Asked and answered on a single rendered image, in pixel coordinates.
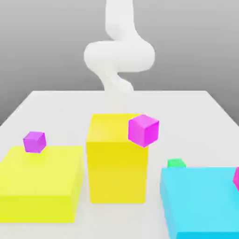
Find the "small magenta cube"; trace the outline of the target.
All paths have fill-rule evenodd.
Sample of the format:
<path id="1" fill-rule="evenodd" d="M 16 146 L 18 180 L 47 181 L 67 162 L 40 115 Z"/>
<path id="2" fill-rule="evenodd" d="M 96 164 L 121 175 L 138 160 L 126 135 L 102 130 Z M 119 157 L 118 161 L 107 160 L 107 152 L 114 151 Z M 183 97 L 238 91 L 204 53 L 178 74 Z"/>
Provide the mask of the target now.
<path id="1" fill-rule="evenodd" d="M 159 120 L 145 114 L 136 116 L 128 121 L 128 139 L 145 148 L 158 140 Z"/>

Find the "small green cube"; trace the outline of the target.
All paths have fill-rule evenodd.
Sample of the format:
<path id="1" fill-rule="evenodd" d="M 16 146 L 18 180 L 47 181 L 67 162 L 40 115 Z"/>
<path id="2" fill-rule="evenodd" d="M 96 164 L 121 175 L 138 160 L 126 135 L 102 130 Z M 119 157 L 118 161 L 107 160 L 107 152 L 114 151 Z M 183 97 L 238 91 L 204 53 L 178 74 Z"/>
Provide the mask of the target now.
<path id="1" fill-rule="evenodd" d="M 186 167 L 185 162 L 181 158 L 168 159 L 167 167 Z"/>

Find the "small purple cube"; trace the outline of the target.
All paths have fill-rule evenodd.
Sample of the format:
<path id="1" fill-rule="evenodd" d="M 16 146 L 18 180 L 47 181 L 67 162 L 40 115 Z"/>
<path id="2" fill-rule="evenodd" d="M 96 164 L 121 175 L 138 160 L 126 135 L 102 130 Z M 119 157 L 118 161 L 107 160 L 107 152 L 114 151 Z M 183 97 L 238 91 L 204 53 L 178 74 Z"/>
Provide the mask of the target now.
<path id="1" fill-rule="evenodd" d="M 28 153 L 41 153 L 46 147 L 46 137 L 44 132 L 29 132 L 24 138 L 25 151 Z"/>

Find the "small pink cube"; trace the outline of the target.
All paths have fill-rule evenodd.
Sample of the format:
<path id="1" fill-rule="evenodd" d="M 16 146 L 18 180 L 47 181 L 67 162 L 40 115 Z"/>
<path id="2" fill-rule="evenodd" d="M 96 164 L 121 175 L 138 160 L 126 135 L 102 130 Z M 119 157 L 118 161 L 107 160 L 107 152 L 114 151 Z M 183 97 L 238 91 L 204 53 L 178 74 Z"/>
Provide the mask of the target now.
<path id="1" fill-rule="evenodd" d="M 239 167 L 236 167 L 232 181 L 235 187 L 237 188 L 237 190 L 239 191 Z"/>

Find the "large golden yellow box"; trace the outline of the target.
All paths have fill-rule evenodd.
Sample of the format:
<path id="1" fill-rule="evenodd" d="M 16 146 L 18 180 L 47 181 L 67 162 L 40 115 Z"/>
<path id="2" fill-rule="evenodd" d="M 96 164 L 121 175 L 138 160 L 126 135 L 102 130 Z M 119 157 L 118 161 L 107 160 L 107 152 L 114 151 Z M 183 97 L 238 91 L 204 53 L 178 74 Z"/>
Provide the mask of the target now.
<path id="1" fill-rule="evenodd" d="M 86 139 L 91 203 L 145 203 L 148 148 L 128 140 L 128 121 L 136 116 L 136 113 L 91 116 Z"/>

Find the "large lemon yellow box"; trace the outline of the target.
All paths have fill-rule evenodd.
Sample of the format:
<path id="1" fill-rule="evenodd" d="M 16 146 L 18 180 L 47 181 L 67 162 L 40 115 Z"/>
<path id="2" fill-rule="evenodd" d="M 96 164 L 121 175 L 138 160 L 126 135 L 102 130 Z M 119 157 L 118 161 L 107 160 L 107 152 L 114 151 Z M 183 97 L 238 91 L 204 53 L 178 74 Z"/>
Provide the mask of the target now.
<path id="1" fill-rule="evenodd" d="M 0 223 L 73 223 L 83 174 L 81 146 L 11 147 L 0 161 Z"/>

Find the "large cyan box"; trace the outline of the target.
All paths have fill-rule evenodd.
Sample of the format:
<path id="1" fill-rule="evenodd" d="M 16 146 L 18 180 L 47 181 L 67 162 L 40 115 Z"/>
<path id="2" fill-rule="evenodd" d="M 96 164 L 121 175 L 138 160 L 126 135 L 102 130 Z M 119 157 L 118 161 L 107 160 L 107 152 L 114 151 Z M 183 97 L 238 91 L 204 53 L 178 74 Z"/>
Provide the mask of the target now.
<path id="1" fill-rule="evenodd" d="M 160 196 L 170 239 L 239 239 L 234 167 L 162 168 Z"/>

